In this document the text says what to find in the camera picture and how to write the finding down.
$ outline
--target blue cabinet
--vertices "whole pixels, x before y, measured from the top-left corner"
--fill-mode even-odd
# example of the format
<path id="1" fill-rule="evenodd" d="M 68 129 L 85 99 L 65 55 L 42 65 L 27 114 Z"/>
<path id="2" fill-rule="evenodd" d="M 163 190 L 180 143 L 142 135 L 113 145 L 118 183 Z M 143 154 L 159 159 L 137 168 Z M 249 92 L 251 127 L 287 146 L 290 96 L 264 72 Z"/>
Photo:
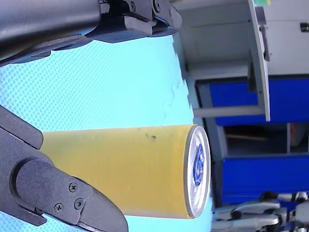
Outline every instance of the blue cabinet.
<path id="1" fill-rule="evenodd" d="M 309 191 L 309 156 L 226 159 L 222 201 L 237 204 L 256 200 L 264 191 Z"/>
<path id="2" fill-rule="evenodd" d="M 246 82 L 210 84 L 214 107 L 257 105 L 255 93 L 249 93 Z M 309 78 L 289 76 L 269 81 L 270 123 L 309 122 Z M 220 126 L 266 123 L 264 116 L 217 118 Z"/>

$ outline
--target silver can top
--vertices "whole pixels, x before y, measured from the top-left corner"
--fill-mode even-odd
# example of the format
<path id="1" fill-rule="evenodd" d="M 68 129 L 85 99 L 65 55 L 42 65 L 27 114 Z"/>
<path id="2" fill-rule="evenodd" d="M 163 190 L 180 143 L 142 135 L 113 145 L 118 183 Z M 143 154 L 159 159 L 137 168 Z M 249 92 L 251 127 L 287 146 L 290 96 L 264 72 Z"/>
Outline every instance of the silver can top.
<path id="1" fill-rule="evenodd" d="M 208 200 L 211 182 L 211 156 L 207 134 L 201 126 L 189 133 L 184 162 L 184 192 L 188 213 L 199 217 Z"/>

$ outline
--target blue logo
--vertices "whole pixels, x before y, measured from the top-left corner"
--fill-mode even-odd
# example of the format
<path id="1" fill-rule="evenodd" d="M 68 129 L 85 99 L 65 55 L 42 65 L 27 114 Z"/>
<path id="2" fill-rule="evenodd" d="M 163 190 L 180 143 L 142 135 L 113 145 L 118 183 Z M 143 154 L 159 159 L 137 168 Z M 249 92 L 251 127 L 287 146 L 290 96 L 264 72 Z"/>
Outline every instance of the blue logo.
<path id="1" fill-rule="evenodd" d="M 193 166 L 193 178 L 196 186 L 199 186 L 202 182 L 203 178 L 203 172 L 204 172 L 204 151 L 203 146 L 200 144 L 198 146 L 196 158 L 194 160 L 194 166 Z"/>

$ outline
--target screw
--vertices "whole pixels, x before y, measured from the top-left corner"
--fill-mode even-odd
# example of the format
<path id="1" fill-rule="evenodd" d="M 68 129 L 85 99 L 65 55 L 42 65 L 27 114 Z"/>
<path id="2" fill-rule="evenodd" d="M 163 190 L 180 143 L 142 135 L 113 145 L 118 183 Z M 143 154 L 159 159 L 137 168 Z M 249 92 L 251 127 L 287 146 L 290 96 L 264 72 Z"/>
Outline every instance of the screw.
<path id="1" fill-rule="evenodd" d="M 155 8 L 155 11 L 157 11 L 158 13 L 161 12 L 161 6 L 160 6 L 160 3 L 158 2 L 158 0 L 155 0 L 154 2 L 154 8 Z"/>
<path id="2" fill-rule="evenodd" d="M 132 10 L 133 12 L 136 12 L 136 5 L 135 5 L 135 3 L 134 3 L 134 2 L 131 2 L 131 3 L 130 3 L 130 6 L 131 6 L 131 10 Z"/>
<path id="3" fill-rule="evenodd" d="M 54 206 L 54 209 L 56 212 L 61 212 L 63 209 L 63 205 L 61 203 L 58 203 Z"/>
<path id="4" fill-rule="evenodd" d="M 82 198 L 79 198 L 74 202 L 74 208 L 77 210 L 82 209 L 83 206 L 84 206 L 84 201 Z"/>
<path id="5" fill-rule="evenodd" d="M 70 183 L 69 190 L 70 190 L 70 192 L 76 192 L 77 191 L 77 184 L 76 183 Z"/>

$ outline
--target yellow can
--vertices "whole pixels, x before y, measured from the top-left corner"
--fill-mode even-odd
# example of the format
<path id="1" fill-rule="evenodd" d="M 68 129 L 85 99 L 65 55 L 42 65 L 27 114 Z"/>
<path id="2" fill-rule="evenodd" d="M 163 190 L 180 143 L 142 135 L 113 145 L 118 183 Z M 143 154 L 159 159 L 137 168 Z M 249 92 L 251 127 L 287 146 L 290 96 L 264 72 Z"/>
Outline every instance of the yellow can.
<path id="1" fill-rule="evenodd" d="M 94 186 L 125 215 L 196 218 L 209 195 L 211 162 L 197 125 L 45 132 L 41 151 Z"/>

